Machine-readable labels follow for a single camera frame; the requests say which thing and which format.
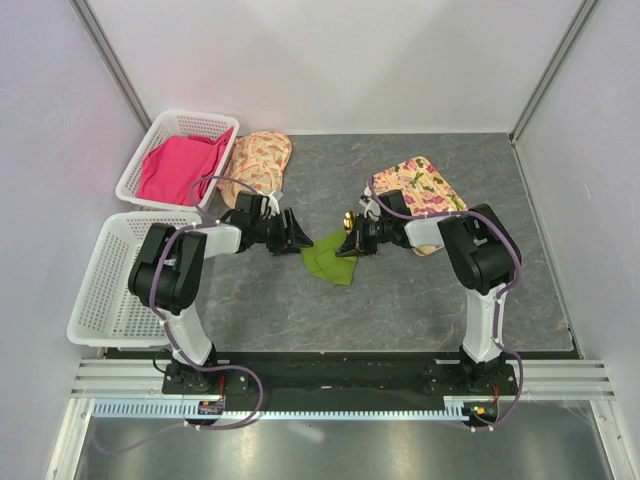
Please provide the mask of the green paper napkin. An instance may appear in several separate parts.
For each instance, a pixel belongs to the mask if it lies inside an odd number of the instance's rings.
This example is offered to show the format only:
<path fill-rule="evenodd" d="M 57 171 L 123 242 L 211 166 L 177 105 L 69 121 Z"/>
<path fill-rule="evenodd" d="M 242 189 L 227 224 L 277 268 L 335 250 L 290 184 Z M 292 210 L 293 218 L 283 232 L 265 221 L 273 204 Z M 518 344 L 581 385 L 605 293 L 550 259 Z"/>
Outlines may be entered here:
<path fill-rule="evenodd" d="M 346 239 L 346 232 L 339 230 L 303 248 L 301 257 L 307 271 L 313 276 L 336 285 L 349 286 L 357 265 L 356 257 L 338 257 L 337 251 Z"/>

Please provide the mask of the iridescent gold spoon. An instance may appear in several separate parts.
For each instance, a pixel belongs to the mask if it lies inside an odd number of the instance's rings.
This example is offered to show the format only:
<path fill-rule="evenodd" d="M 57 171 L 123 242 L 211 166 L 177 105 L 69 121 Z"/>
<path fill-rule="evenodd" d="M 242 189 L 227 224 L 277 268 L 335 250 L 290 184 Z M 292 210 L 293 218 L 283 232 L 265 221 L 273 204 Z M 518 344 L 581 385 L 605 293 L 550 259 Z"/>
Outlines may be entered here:
<path fill-rule="evenodd" d="M 357 215 L 353 211 L 347 211 L 343 218 L 343 226 L 347 232 L 354 229 L 356 225 Z"/>

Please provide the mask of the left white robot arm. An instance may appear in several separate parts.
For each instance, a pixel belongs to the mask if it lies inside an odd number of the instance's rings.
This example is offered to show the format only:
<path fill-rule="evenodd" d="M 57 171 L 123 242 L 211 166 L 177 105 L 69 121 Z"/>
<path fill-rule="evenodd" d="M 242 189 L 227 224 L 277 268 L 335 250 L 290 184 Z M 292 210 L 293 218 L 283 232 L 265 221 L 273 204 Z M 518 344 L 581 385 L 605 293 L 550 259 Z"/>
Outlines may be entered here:
<path fill-rule="evenodd" d="M 279 206 L 279 193 L 243 191 L 235 206 L 209 224 L 176 228 L 152 224 L 128 278 L 129 292 L 158 317 L 173 358 L 186 365 L 185 382 L 208 393 L 219 382 L 214 345 L 195 307 L 204 263 L 242 253 L 255 244 L 275 255 L 298 254 L 314 246 L 293 210 Z"/>

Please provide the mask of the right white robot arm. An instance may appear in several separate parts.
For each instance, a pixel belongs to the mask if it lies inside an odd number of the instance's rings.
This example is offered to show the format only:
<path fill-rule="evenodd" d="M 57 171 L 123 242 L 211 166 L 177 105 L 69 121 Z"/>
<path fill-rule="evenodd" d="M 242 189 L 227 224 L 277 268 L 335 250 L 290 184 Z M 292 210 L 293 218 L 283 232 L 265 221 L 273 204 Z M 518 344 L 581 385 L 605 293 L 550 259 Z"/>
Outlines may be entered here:
<path fill-rule="evenodd" d="M 362 213 L 349 211 L 343 218 L 346 238 L 338 257 L 374 255 L 383 243 L 404 249 L 439 246 L 466 291 L 458 359 L 429 363 L 426 378 L 467 394 L 515 394 L 516 372 L 502 341 L 503 304 L 521 278 L 521 254 L 491 207 L 418 215 L 410 212 L 399 190 L 380 195 L 367 190 L 360 203 Z"/>

